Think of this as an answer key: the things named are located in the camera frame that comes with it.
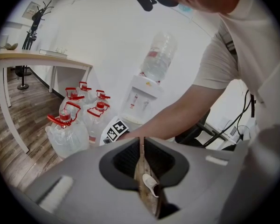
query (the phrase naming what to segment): wooden floor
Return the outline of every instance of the wooden floor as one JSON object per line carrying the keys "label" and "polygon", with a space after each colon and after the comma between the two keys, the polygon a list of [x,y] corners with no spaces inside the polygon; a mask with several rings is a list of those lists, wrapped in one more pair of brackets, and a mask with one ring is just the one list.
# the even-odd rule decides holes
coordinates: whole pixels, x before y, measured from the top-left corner
{"label": "wooden floor", "polygon": [[[11,101],[9,108],[12,120],[29,148],[25,154],[16,143],[4,120],[0,108],[0,171],[6,182],[21,191],[41,174],[61,162],[52,148],[45,132],[50,125],[48,114],[58,116],[62,102],[34,76],[25,77],[29,84],[27,90],[20,91],[14,71],[7,74],[8,90]],[[147,161],[144,158],[144,148],[140,146],[141,157],[135,170],[135,179],[140,185],[140,197],[148,210],[158,216],[158,198],[155,198],[144,185],[142,175],[150,174],[155,179]]]}

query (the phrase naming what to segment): black chair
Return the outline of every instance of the black chair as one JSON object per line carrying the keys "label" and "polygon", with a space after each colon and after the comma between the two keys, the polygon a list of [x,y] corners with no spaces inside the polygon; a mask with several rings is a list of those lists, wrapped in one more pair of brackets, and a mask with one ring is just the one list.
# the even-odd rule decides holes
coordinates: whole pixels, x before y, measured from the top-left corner
{"label": "black chair", "polygon": [[189,145],[194,147],[202,147],[203,145],[196,139],[201,134],[202,131],[205,131],[211,136],[215,135],[211,130],[207,129],[204,126],[209,113],[210,110],[206,112],[206,114],[201,118],[201,120],[197,124],[195,124],[187,131],[176,136],[175,141],[179,144],[184,144],[184,145]]}
{"label": "black chair", "polygon": [[25,77],[25,66],[16,66],[15,67],[15,74],[18,76],[18,79],[21,77],[22,78],[22,83],[18,85],[17,89],[18,90],[25,90],[29,87],[28,84],[24,83],[24,77]]}

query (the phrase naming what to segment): plastic water jug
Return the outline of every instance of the plastic water jug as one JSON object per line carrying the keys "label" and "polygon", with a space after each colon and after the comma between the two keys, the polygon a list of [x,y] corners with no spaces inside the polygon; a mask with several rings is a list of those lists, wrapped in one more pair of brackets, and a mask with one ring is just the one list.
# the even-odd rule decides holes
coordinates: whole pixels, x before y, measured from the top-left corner
{"label": "plastic water jug", "polygon": [[108,124],[103,118],[104,112],[107,109],[108,107],[106,107],[105,103],[98,102],[95,107],[84,110],[83,112],[83,121],[88,131],[91,147],[99,146],[102,132]]}
{"label": "plastic water jug", "polygon": [[96,106],[98,102],[103,102],[107,105],[109,105],[109,102],[107,101],[110,99],[110,96],[106,96],[104,91],[97,90],[97,97],[95,98],[93,102],[93,106]]}
{"label": "plastic water jug", "polygon": [[[71,113],[68,110],[70,106],[74,106],[78,110],[74,119],[71,118]],[[65,108],[59,112],[57,118],[48,115],[48,119],[53,124],[45,129],[52,147],[61,158],[67,158],[78,151],[89,148],[85,124],[77,120],[78,113],[81,111],[80,106],[67,102]]]}
{"label": "plastic water jug", "polygon": [[[65,90],[66,90],[66,97],[60,105],[59,112],[62,111],[65,108],[66,103],[68,101],[78,105],[79,107],[81,107],[81,109],[83,109],[83,107],[86,105],[85,102],[84,102],[85,96],[79,96],[76,88],[70,88],[69,87],[69,88],[66,88]],[[75,119],[76,114],[78,113],[78,118],[77,119],[82,120],[82,112],[78,112],[78,109],[76,107],[69,106],[67,109],[71,113],[71,118],[72,119]]]}
{"label": "plastic water jug", "polygon": [[177,41],[170,33],[159,32],[141,67],[141,76],[161,82],[177,50]]}
{"label": "plastic water jug", "polygon": [[97,90],[97,98],[95,102],[93,102],[92,107],[93,108],[97,105],[98,102],[103,102],[105,104],[105,113],[104,113],[104,119],[107,123],[109,123],[114,116],[117,114],[114,112],[114,110],[110,107],[110,104],[108,102],[108,99],[110,99],[110,96],[106,96],[104,91]]}
{"label": "plastic water jug", "polygon": [[93,94],[92,88],[87,87],[86,82],[79,82],[79,87],[77,87],[78,96],[84,96],[84,103],[90,105],[94,102],[96,95]]}

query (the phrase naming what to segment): red bottle cap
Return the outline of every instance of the red bottle cap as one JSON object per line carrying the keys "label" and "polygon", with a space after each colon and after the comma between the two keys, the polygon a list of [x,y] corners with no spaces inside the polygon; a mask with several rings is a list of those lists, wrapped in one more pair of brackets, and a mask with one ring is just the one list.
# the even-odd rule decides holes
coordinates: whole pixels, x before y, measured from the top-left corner
{"label": "red bottle cap", "polygon": [[98,102],[97,103],[97,108],[99,108],[99,109],[103,109],[104,106],[105,106],[105,104],[103,102]]}
{"label": "red bottle cap", "polygon": [[59,112],[59,118],[62,121],[69,121],[70,120],[70,112],[68,110],[61,110]]}
{"label": "red bottle cap", "polygon": [[82,85],[81,90],[86,91],[87,90],[87,85]]}
{"label": "red bottle cap", "polygon": [[70,94],[70,97],[71,97],[71,98],[78,97],[78,93],[77,93],[76,91],[73,91],[73,92]]}

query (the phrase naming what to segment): white wall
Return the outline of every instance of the white wall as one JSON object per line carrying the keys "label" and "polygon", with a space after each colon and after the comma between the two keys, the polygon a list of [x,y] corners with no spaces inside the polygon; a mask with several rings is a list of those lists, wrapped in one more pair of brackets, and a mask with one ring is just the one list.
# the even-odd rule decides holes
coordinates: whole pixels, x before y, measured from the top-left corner
{"label": "white wall", "polygon": [[[30,2],[35,2],[42,8],[44,4],[42,3],[44,1],[46,4],[49,3],[50,0],[21,0],[19,4],[14,8],[14,10],[11,12],[10,16],[7,18],[6,23],[4,24],[2,30],[0,31],[0,35],[8,35],[8,43],[14,44],[18,43],[18,48],[21,49],[23,46],[23,43],[25,41],[27,31],[31,28],[33,21],[27,18],[23,18],[22,15],[27,9],[27,6],[30,4]],[[50,6],[54,5],[57,2],[57,0],[52,0]],[[39,28],[43,26],[43,23],[45,21],[41,21]]]}
{"label": "white wall", "polygon": [[[103,89],[119,110],[126,88],[139,72],[154,35],[171,32],[178,40],[178,51],[161,83],[165,92],[154,103],[154,114],[175,102],[193,83],[199,63],[218,26],[216,15],[187,15],[178,8],[154,6],[143,11],[136,0],[59,0],[40,30],[33,49],[64,47],[71,58],[94,66],[88,79],[94,89]],[[46,68],[34,68],[45,77]],[[63,93],[66,86],[77,86],[83,73],[57,70],[54,89]],[[242,84],[234,81],[212,107],[208,121],[217,126],[221,117],[233,119],[241,112],[244,98]]]}

